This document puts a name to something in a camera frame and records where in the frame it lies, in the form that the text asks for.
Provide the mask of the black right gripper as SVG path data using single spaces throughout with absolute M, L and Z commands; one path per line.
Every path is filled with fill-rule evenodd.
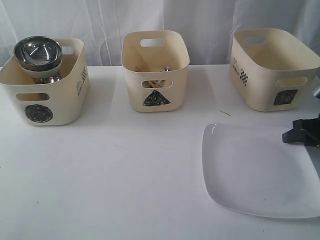
M 292 129 L 282 134 L 282 141 L 287 144 L 302 143 L 308 147 L 320 147 L 320 116 L 313 119 L 297 119 L 292 122 Z

